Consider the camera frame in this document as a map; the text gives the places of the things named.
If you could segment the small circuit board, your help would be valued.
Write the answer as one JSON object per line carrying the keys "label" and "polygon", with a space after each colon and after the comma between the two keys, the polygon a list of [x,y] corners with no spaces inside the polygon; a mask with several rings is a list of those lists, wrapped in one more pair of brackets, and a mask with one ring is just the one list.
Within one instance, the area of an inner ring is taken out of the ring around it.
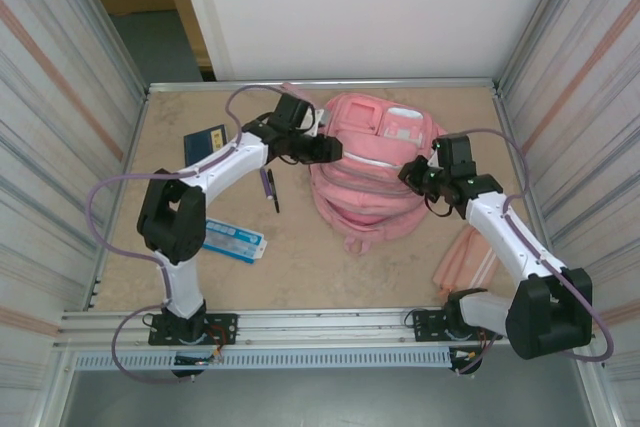
{"label": "small circuit board", "polygon": [[221,355],[209,355],[205,357],[181,355],[177,354],[174,357],[175,366],[207,366],[221,364],[224,357]]}

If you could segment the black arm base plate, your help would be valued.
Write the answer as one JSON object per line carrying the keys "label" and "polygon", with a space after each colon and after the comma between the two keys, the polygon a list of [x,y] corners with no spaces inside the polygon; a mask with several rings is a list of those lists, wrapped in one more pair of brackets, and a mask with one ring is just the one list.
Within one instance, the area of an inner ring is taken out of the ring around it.
{"label": "black arm base plate", "polygon": [[443,309],[413,309],[404,319],[416,342],[488,341],[495,333],[481,327],[455,326]]}
{"label": "black arm base plate", "polygon": [[149,328],[151,346],[225,346],[236,342],[238,315],[204,313],[185,319],[171,313],[148,314],[143,324]]}

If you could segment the dark blue book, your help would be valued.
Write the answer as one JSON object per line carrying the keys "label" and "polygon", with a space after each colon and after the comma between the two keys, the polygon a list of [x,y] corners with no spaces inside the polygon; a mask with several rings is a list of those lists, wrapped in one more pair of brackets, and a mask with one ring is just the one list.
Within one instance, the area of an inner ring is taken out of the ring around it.
{"label": "dark blue book", "polygon": [[215,153],[227,143],[224,124],[194,132],[183,137],[185,165],[195,164]]}

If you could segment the white blue supply packet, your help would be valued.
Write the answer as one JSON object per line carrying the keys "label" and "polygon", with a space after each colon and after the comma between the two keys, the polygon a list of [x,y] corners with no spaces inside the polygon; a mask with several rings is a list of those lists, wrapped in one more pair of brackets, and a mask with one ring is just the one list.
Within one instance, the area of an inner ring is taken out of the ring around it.
{"label": "white blue supply packet", "polygon": [[267,245],[262,233],[216,219],[206,220],[203,247],[207,250],[253,264],[263,257]]}

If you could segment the pink backpack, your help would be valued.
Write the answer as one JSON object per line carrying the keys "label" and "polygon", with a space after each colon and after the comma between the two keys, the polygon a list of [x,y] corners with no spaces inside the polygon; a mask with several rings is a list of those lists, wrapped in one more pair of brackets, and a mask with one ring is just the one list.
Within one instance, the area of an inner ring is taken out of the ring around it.
{"label": "pink backpack", "polygon": [[431,157],[432,142],[446,131],[423,110],[365,94],[339,94],[325,109],[329,120],[321,132],[337,138],[343,154],[309,167],[321,217],[357,255],[413,232],[427,207],[399,173],[416,157]]}

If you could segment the black pen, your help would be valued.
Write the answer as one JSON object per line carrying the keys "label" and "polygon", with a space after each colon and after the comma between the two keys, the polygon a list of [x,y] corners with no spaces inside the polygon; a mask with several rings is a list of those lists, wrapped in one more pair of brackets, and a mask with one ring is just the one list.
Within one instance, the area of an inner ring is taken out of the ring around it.
{"label": "black pen", "polygon": [[272,198],[273,198],[273,202],[274,202],[274,207],[276,210],[276,213],[280,213],[280,204],[279,204],[279,199],[278,199],[278,195],[277,195],[277,190],[276,190],[276,185],[275,185],[275,179],[274,179],[274,175],[271,169],[267,169],[267,178],[270,184],[270,189],[271,189],[271,194],[272,194]]}

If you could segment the long aluminium mounting rail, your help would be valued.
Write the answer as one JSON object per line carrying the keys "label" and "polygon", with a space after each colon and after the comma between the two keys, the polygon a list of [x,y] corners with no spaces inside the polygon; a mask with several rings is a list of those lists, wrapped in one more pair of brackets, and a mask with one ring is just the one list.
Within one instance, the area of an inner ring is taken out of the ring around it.
{"label": "long aluminium mounting rail", "polygon": [[[403,308],[238,310],[225,336],[237,349],[388,347],[413,344],[409,310]],[[115,334],[124,350],[147,349],[150,319],[125,312],[86,311],[62,315],[53,347],[106,350]]]}

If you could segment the aluminium table edge rail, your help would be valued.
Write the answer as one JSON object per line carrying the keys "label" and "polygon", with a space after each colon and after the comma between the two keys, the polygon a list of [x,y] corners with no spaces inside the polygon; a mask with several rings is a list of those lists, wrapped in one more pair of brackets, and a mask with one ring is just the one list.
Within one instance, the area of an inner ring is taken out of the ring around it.
{"label": "aluminium table edge rail", "polygon": [[[234,91],[246,85],[277,86],[283,80],[216,81],[216,82],[166,82],[151,83],[150,93]],[[324,79],[290,80],[303,90],[355,90],[385,88],[494,88],[491,78],[483,77],[431,77],[402,79]]]}

